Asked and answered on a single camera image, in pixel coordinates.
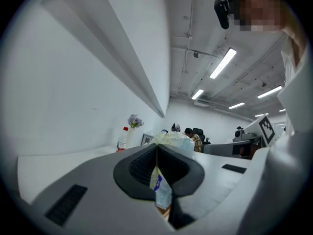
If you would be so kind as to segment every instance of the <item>person's hair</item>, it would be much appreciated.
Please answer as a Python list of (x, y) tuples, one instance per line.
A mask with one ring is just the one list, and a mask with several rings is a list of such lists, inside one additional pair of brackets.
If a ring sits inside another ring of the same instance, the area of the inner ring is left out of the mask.
[(190, 129), (190, 128), (186, 128), (185, 133), (186, 133), (186, 134), (192, 134), (193, 131), (192, 131), (192, 129)]

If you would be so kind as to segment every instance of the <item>headset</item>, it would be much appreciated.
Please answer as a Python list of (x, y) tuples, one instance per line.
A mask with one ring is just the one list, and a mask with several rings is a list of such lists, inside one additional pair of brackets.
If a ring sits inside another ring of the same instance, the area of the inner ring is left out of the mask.
[(229, 15), (235, 14), (235, 18), (237, 18), (237, 13), (239, 12), (239, 0), (215, 0), (214, 10), (219, 18), (221, 27), (223, 29), (228, 29)]

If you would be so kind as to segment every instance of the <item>person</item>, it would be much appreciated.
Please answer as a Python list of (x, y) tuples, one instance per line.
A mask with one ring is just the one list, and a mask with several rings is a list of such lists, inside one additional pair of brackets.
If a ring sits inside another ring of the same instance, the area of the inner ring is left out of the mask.
[[(310, 53), (308, 49), (311, 48), (309, 40), (297, 17), (284, 0), (239, 0), (238, 17), (240, 22), (251, 27), (250, 30), (282, 31), (287, 35), (285, 46), (281, 51), (285, 66), (285, 86), (301, 68), (313, 66), (312, 60), (308, 57)], [(288, 112), (286, 117), (286, 135), (291, 136), (294, 129)]]
[(177, 123), (174, 123), (172, 126), (172, 131), (180, 132), (180, 126)]
[(185, 129), (185, 135), (190, 137), (195, 142), (194, 151), (201, 152), (202, 141), (200, 137), (196, 133), (193, 133), (192, 129), (190, 128)]

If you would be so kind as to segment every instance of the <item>plastic bag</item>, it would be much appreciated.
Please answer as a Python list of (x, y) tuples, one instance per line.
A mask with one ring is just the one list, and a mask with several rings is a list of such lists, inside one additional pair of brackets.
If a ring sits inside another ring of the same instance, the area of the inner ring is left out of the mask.
[[(162, 131), (157, 134), (150, 143), (170, 144), (185, 149), (186, 152), (190, 154), (193, 153), (195, 147), (195, 143), (189, 137), (180, 132), (166, 133)], [(164, 210), (167, 209), (172, 201), (172, 189), (166, 182), (157, 165), (151, 175), (150, 189), (156, 192), (156, 206)]]
[(169, 131), (168, 133), (162, 131), (150, 143), (170, 144), (188, 151), (194, 151), (195, 148), (195, 142), (192, 139), (176, 131)]

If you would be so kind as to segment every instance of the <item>ceiling light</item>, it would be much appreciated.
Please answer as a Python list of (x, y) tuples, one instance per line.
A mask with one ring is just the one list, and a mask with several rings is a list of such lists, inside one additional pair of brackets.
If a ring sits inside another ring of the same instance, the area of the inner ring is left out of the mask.
[(255, 117), (257, 118), (257, 117), (260, 117), (260, 116), (263, 116), (263, 115), (264, 115), (264, 113), (260, 114), (260, 115), (255, 115)]
[(242, 106), (242, 105), (244, 105), (244, 104), (245, 104), (245, 103), (236, 104), (236, 105), (230, 106), (229, 109), (233, 109), (233, 108)]
[(232, 48), (229, 48), (228, 52), (220, 62), (220, 64), (216, 67), (216, 69), (213, 71), (213, 73), (210, 75), (210, 78), (216, 78), (218, 74), (221, 73), (221, 71), (226, 67), (226, 65), (230, 62), (230, 60), (234, 57), (234, 55), (237, 53)]
[(281, 87), (281, 86), (278, 86), (278, 87), (276, 87), (275, 89), (270, 90), (269, 92), (265, 92), (265, 93), (259, 95), (258, 98), (262, 98), (262, 97), (264, 97), (264, 96), (267, 96), (267, 95), (269, 95), (269, 94), (272, 94), (272, 93), (274, 93), (274, 92), (276, 92), (276, 91), (279, 91), (280, 89), (282, 89), (282, 87)]
[(192, 99), (195, 100), (198, 96), (201, 95), (202, 92), (203, 90), (198, 90), (198, 92), (192, 97)]

